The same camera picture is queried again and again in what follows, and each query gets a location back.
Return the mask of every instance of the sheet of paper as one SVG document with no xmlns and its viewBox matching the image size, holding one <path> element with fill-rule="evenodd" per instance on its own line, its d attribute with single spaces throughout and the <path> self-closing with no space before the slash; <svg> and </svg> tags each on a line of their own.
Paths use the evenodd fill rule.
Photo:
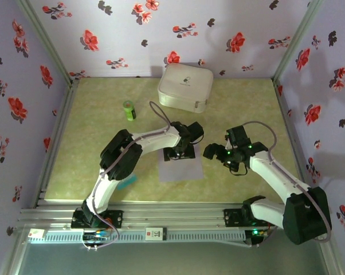
<svg viewBox="0 0 345 275">
<path fill-rule="evenodd" d="M 158 151 L 160 182 L 203 179 L 202 156 L 199 144 L 194 145 L 195 159 L 179 159 L 165 162 L 163 150 Z"/>
</svg>

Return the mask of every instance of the blue object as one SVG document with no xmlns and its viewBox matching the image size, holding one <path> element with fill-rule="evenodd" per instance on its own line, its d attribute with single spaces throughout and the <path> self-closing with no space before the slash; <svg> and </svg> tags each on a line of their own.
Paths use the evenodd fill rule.
<svg viewBox="0 0 345 275">
<path fill-rule="evenodd" d="M 136 175 L 134 173 L 131 173 L 129 176 L 127 176 L 125 179 L 123 179 L 121 182 L 118 183 L 116 189 L 121 190 L 127 187 L 128 185 L 132 184 L 136 180 L 137 180 Z"/>
</svg>

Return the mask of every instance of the wall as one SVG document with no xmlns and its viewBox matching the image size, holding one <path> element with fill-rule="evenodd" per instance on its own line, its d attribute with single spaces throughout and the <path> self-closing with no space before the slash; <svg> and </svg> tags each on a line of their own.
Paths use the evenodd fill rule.
<svg viewBox="0 0 345 275">
<path fill-rule="evenodd" d="M 0 269 L 20 209 L 32 207 L 65 87 L 16 3 L 0 1 Z"/>
<path fill-rule="evenodd" d="M 160 77 L 170 62 L 206 67 L 216 77 L 272 77 L 309 4 L 29 2 L 73 78 Z"/>
<path fill-rule="evenodd" d="M 308 180 L 326 190 L 345 263 L 345 1 L 324 1 L 280 80 Z"/>
</svg>

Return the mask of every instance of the green can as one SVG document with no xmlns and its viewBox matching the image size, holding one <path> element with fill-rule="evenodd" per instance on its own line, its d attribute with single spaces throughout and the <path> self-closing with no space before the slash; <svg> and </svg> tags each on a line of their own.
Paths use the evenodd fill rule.
<svg viewBox="0 0 345 275">
<path fill-rule="evenodd" d="M 133 102 L 130 100 L 127 100 L 123 103 L 124 111 L 127 115 L 127 120 L 133 121 L 136 119 L 136 111 L 134 110 Z"/>
</svg>

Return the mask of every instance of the grey cable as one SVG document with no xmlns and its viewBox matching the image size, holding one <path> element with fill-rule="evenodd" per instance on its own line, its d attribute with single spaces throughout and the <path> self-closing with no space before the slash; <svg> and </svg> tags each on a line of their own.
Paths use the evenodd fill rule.
<svg viewBox="0 0 345 275">
<path fill-rule="evenodd" d="M 314 239 L 315 241 L 318 241 L 318 242 L 328 242 L 330 239 L 331 239 L 331 227 L 330 227 L 330 224 L 326 218 L 326 216 L 324 215 L 323 211 L 320 209 L 319 205 L 315 202 L 315 200 L 309 195 L 309 193 L 307 193 L 307 191 L 305 189 L 303 189 L 300 185 L 297 184 L 297 182 L 295 180 L 293 180 L 285 171 L 282 170 L 282 168 L 280 168 L 276 162 L 273 161 L 273 158 L 272 158 L 272 150 L 273 148 L 276 146 L 277 144 L 277 135 L 276 133 L 274 132 L 274 130 L 267 124 L 261 122 L 261 121 L 257 121 L 257 120 L 253 120 L 253 121 L 248 121 L 248 122 L 245 122 L 243 123 L 243 126 L 244 125 L 247 125 L 247 124 L 251 124 L 251 123 L 256 123 L 256 124 L 261 124 L 263 125 L 264 127 L 267 127 L 267 129 L 269 129 L 271 131 L 271 133 L 273 134 L 273 137 L 275 138 L 275 142 L 273 143 L 273 145 L 268 149 L 268 158 L 270 160 L 270 162 L 272 162 L 272 164 L 292 183 L 294 184 L 302 193 L 305 194 L 305 196 L 309 199 L 309 201 L 312 203 L 312 205 L 315 207 L 315 209 L 318 211 L 319 215 L 321 216 L 325 226 L 326 226 L 326 229 L 327 229 L 327 236 L 324 238 L 324 239 Z"/>
<path fill-rule="evenodd" d="M 156 111 L 156 109 L 152 106 L 156 106 L 162 113 L 162 115 L 160 113 L 158 113 Z M 154 111 L 154 113 L 159 116 L 161 119 L 163 119 L 166 124 L 167 124 L 167 127 L 166 129 L 162 130 L 162 131 L 159 131 L 159 132 L 155 132 L 155 133 L 148 133 L 146 135 L 143 135 L 143 136 L 140 136 L 140 137 L 137 137 L 135 140 L 133 140 L 132 142 L 130 142 L 130 144 L 128 144 L 126 146 L 126 148 L 123 150 L 123 152 L 121 152 L 121 154 L 117 157 L 117 159 L 102 173 L 100 173 L 100 179 L 97 181 L 95 187 L 93 188 L 93 191 L 92 191 L 92 210 L 94 212 L 94 214 L 101 220 L 103 221 L 106 225 L 110 226 L 114 231 L 116 231 L 116 238 L 114 240 L 112 240 L 111 242 L 108 242 L 108 243 L 104 243 L 102 245 L 98 245 L 98 246 L 94 246 L 93 248 L 92 247 L 87 247 L 85 245 L 85 243 L 83 243 L 84 246 L 86 246 L 88 249 L 93 249 L 93 250 L 97 250 L 98 248 L 102 248 L 102 247 L 105 247 L 105 246 L 108 246 L 108 245 L 111 245 L 112 243 L 115 243 L 119 237 L 120 237 L 120 233 L 119 231 L 117 230 L 117 228 L 110 222 L 108 222 L 106 219 L 102 218 L 99 213 L 97 213 L 96 211 L 96 206 L 95 206 L 95 194 L 96 194 L 96 190 L 98 188 L 98 186 L 100 185 L 101 183 L 101 180 L 104 179 L 105 175 L 110 171 L 112 170 L 116 165 L 117 163 L 121 160 L 121 158 L 127 153 L 128 149 L 131 148 L 131 146 L 133 144 L 135 144 L 136 142 L 140 141 L 141 139 L 144 139 L 144 138 L 149 138 L 150 136 L 156 136 L 156 135 L 161 135 L 163 133 L 166 133 L 170 127 L 171 127 L 171 122 L 170 122 L 170 119 L 168 119 L 167 115 L 165 114 L 165 112 L 161 109 L 161 107 L 159 105 L 157 105 L 156 103 L 154 103 L 153 101 L 150 101 L 150 107 L 152 109 L 152 111 Z"/>
</svg>

